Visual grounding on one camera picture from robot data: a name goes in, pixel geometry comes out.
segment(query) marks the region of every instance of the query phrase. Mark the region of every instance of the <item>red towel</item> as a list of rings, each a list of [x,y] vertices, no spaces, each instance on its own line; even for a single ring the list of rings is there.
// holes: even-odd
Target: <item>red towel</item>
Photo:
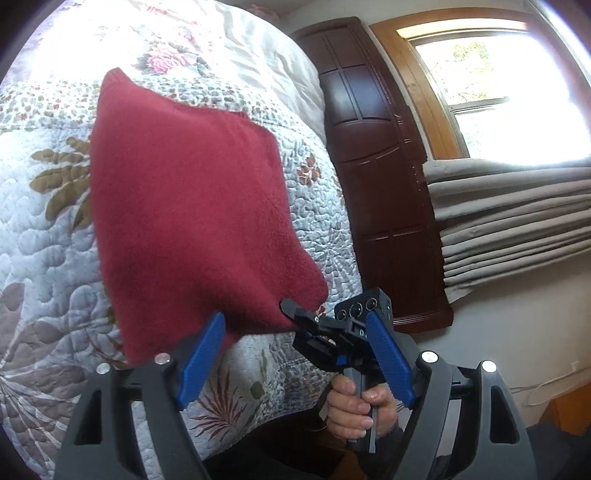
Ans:
[[[279,303],[326,300],[292,227],[277,142],[246,116],[132,83],[101,88],[90,156],[101,270],[137,365],[226,316],[224,347],[293,329]]]

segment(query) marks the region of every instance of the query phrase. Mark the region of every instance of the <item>wooden window frame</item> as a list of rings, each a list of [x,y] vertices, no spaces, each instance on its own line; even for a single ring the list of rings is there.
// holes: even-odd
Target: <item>wooden window frame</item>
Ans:
[[[499,8],[445,8],[374,23],[369,27],[384,47],[407,87],[435,160],[464,158],[467,156],[467,149],[453,112],[446,108],[447,103],[441,93],[433,88],[430,72],[411,44],[412,40],[402,38],[397,30],[462,18],[496,18],[526,23],[527,32],[547,49],[558,65],[569,87],[571,99],[580,108],[587,128],[591,132],[589,83],[561,39],[534,15]]]

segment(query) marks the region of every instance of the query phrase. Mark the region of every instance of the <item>bed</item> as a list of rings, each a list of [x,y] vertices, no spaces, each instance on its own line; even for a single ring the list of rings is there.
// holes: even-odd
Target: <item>bed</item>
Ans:
[[[87,376],[102,362],[126,367],[88,190],[100,81],[113,67],[179,102],[245,111],[271,131],[294,229],[329,287],[321,310],[362,291],[319,75],[294,41],[213,0],[63,2],[0,85],[0,422],[43,479]],[[291,339],[245,337],[215,365],[183,412],[203,458],[317,401],[329,376]],[[141,403],[133,410],[148,476],[161,478]]]

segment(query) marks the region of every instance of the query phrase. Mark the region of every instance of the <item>wooden headboard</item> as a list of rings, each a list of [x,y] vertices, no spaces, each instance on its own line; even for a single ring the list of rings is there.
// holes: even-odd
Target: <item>wooden headboard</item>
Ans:
[[[343,188],[363,287],[392,300],[396,330],[451,325],[441,240],[410,108],[356,17],[292,35],[320,74],[327,148]]]

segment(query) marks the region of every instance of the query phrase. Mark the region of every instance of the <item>finger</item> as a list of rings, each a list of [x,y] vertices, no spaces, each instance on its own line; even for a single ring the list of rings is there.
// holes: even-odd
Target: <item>finger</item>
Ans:
[[[336,390],[331,390],[326,397],[329,407],[338,408],[349,413],[367,415],[371,409],[369,404],[361,398],[343,395]]]
[[[340,374],[332,379],[331,384],[333,386],[333,390],[336,390],[343,395],[355,395],[355,390],[357,390],[353,380]]]
[[[328,428],[328,431],[334,436],[347,440],[363,438],[367,433],[365,430],[349,429],[347,427],[343,427],[342,425],[337,425],[331,419],[326,421],[326,427]]]
[[[374,421],[366,415],[355,415],[338,408],[329,408],[328,418],[342,427],[355,430],[368,430],[374,424]]]
[[[394,396],[388,387],[388,384],[381,384],[363,392],[363,399],[371,405],[389,405],[394,404]]]
[[[396,411],[396,406],[379,408],[377,424],[378,438],[381,438],[390,432],[396,425],[397,421],[398,412]]]

